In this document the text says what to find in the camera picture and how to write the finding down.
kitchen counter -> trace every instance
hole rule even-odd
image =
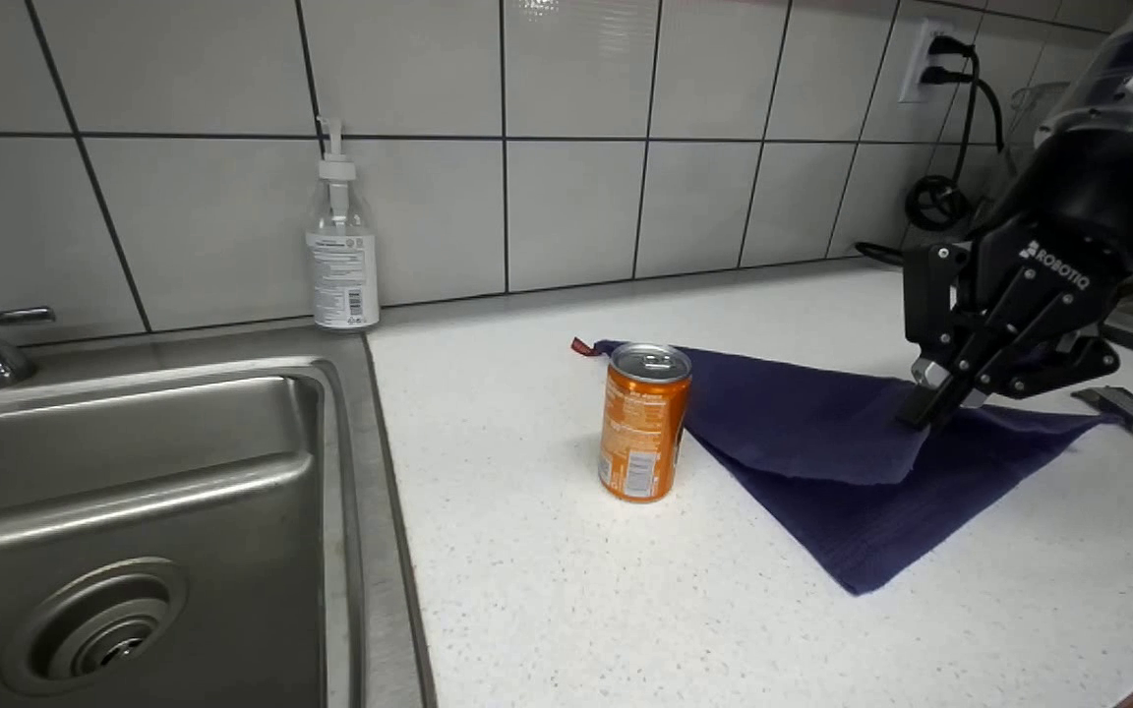
[[[369,348],[445,708],[1088,708],[1133,689],[1131,432],[1088,432],[850,598],[694,438],[671,501],[605,495],[603,362],[575,335],[891,378],[919,354],[898,270],[863,264],[395,311]],[[1133,390],[1123,357],[1106,383]]]

soap dispenser pump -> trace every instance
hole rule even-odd
[[[322,217],[306,231],[315,323],[322,332],[369,332],[380,323],[380,247],[359,217],[359,167],[343,154],[343,124],[332,124],[321,183]]]

tile grout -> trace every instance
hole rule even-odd
[[[877,71],[874,71],[874,88],[871,88],[865,114],[863,114],[860,133],[853,133],[860,143],[853,143],[850,160],[846,160],[846,183],[844,183],[844,190],[839,190],[839,209],[836,209],[836,225],[829,225],[829,239],[827,239],[822,260],[829,260],[829,255],[836,255],[836,246],[839,246],[839,225],[844,225],[846,192],[850,192],[850,183],[853,183],[853,160],[860,160],[860,151],[865,146],[863,138],[865,138],[865,131],[871,131],[871,114],[874,114],[874,103],[877,103],[877,84],[882,84],[882,71],[884,71],[884,57],[891,57],[891,38],[892,38],[898,12],[901,12],[901,10],[907,10],[907,0],[892,0],[892,10],[891,10],[891,27],[884,27],[882,58],[877,58]]]
[[[605,286],[642,286],[642,285],[679,285],[679,280],[715,280],[715,274],[765,274],[786,267],[822,267],[822,264],[853,264],[860,255],[829,255],[829,260],[778,260],[778,264],[751,264],[751,267],[705,267],[705,270],[664,270],[644,280],[585,280],[585,285],[551,285],[551,286],[521,286],[521,290],[474,290],[474,295],[445,295],[445,299],[414,299],[390,305],[386,311],[423,311],[423,308],[460,308],[460,305],[494,305],[494,299],[521,299],[521,295],[570,295],[570,290],[605,290]],[[233,326],[311,326],[311,316],[271,316],[271,319],[229,319],[229,323],[195,323],[195,326],[162,326],[162,332],[132,332],[132,335],[90,335],[90,340],[48,340],[32,341],[29,349],[43,348],[98,348],[98,341],[132,341],[147,335],[205,335],[205,332],[233,332]]]
[[[1042,15],[1020,15],[1020,12],[1000,12],[1000,10],[958,6],[958,0],[942,0],[942,6],[946,10],[961,10],[961,12],[981,12],[981,15],[1004,15],[1004,20],[1020,20],[1020,24],[1081,31],[1081,34],[1110,34],[1106,27],[1088,27],[1088,24],[1063,24],[1063,20],[1042,20]]]
[[[495,80],[502,80],[502,96],[495,96],[495,124],[502,124],[502,286],[512,290],[517,274],[512,274],[512,84],[509,84],[509,27],[505,27],[509,6],[495,0]]]
[[[322,131],[322,103],[321,103],[321,80],[315,80],[315,50],[311,50],[311,38],[306,38],[306,20],[304,20],[304,0],[296,0],[296,31],[300,31],[300,58],[304,58],[304,84],[306,84],[306,105],[311,105],[311,124],[315,124],[315,143],[321,143],[321,154],[328,146],[328,131]]]
[[[761,128],[761,151],[755,151],[751,198],[748,198],[748,214],[745,214],[745,227],[742,227],[742,246],[735,246],[735,267],[745,267],[748,246],[751,246],[755,198],[761,198],[761,176],[765,176],[765,159],[768,159],[773,105],[774,105],[782,58],[786,58],[795,6],[798,0],[786,0],[786,15],[778,24],[778,49],[774,49],[774,58],[773,58],[768,109],[765,109],[765,128]]]
[[[115,225],[115,217],[111,217],[102,183],[98,183],[98,173],[96,173],[90,146],[87,146],[82,128],[78,128],[78,114],[75,114],[75,105],[70,105],[70,100],[66,100],[66,88],[65,88],[65,75],[58,75],[57,50],[53,50],[53,45],[48,45],[43,15],[39,15],[37,0],[26,0],[26,12],[29,12],[29,24],[32,24],[32,31],[37,31],[37,45],[39,45],[39,50],[43,50],[43,62],[48,62],[53,88],[57,88],[57,96],[58,96],[58,105],[65,105],[65,118],[66,118],[66,131],[70,131],[70,143],[75,143],[75,151],[78,151],[78,159],[82,159],[82,168],[87,168],[87,183],[90,183],[90,192],[96,192],[102,227],[106,227],[111,247],[115,247],[115,255],[120,255],[120,264],[123,264],[123,274],[126,274],[133,311],[138,311],[138,319],[144,319],[144,332],[154,335],[154,323],[150,323],[150,316],[147,316],[147,305],[144,305],[144,290],[138,290],[138,280],[133,280],[133,267],[132,267],[132,255],[126,255],[126,246],[123,246],[123,231],[120,231],[120,225]]]
[[[65,131],[0,131],[3,143],[14,138],[75,138]],[[315,143],[321,133],[133,133],[133,131],[82,131],[87,143]],[[958,146],[951,138],[934,138],[934,143],[901,143],[901,138],[614,138],[614,133],[343,133],[343,143],[655,143],[655,146]]]
[[[635,231],[635,267],[629,280],[642,280],[642,246],[644,246],[644,198],[650,198],[650,138],[655,138],[655,103],[658,103],[658,58],[662,58],[662,12],[664,0],[655,6],[655,57],[650,57],[650,103],[644,103],[644,151],[642,151],[642,192],[637,192],[637,231]]]

navy blue cloth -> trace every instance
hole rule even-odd
[[[909,383],[684,354],[688,432],[850,593],[884,585],[1103,423],[984,406],[915,432],[898,423]]]

can lid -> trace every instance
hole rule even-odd
[[[682,383],[694,374],[684,349],[679,348],[618,348],[610,362],[637,383]]]

